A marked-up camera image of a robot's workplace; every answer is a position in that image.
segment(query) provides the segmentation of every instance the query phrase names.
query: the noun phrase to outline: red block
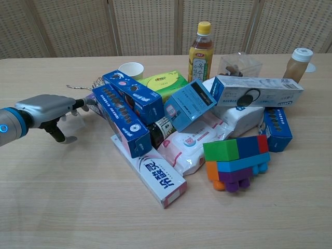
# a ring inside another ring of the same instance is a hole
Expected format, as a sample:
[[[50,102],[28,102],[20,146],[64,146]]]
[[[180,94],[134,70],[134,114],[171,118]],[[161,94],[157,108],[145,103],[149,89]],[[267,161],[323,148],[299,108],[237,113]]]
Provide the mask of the red block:
[[[259,153],[266,153],[269,151],[268,140],[266,135],[259,135],[257,136]]]

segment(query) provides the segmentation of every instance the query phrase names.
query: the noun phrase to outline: beige woven partition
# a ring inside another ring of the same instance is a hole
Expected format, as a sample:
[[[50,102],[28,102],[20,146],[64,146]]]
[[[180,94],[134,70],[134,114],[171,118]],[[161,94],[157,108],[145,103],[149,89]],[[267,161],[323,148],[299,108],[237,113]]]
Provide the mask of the beige woven partition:
[[[265,0],[250,51],[292,53],[303,46],[326,52],[331,32],[332,0]]]
[[[122,55],[174,54],[174,0],[113,0]]]
[[[106,0],[33,0],[57,57],[113,56]]]
[[[0,0],[0,59],[46,57],[20,0]]]
[[[184,0],[182,54],[188,54],[200,21],[210,21],[215,54],[241,51],[254,0]]]

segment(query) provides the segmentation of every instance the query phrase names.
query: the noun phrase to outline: toy blocks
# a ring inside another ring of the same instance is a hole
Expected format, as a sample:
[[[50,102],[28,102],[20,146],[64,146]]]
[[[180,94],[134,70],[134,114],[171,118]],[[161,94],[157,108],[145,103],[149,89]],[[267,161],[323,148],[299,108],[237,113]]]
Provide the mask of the toy blocks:
[[[203,144],[207,177],[214,189],[236,192],[250,186],[250,178],[265,173],[270,161],[265,135]]]

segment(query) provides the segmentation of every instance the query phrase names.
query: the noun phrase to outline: barcode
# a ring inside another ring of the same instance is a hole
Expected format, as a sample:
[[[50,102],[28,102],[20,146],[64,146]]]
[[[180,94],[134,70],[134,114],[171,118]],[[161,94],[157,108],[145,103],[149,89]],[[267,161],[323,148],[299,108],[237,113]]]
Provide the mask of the barcode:
[[[284,86],[289,89],[298,89],[297,86],[295,86],[294,84],[284,84]]]

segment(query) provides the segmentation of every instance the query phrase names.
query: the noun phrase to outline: robotic arm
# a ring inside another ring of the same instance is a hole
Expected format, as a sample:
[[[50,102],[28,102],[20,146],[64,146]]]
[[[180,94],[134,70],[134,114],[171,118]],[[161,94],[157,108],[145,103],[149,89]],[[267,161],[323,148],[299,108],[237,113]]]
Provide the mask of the robotic arm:
[[[25,136],[30,128],[45,129],[57,142],[68,143],[68,137],[57,126],[58,121],[77,108],[88,111],[87,105],[93,104],[93,99],[43,94],[19,101],[15,108],[0,109],[0,146]]]

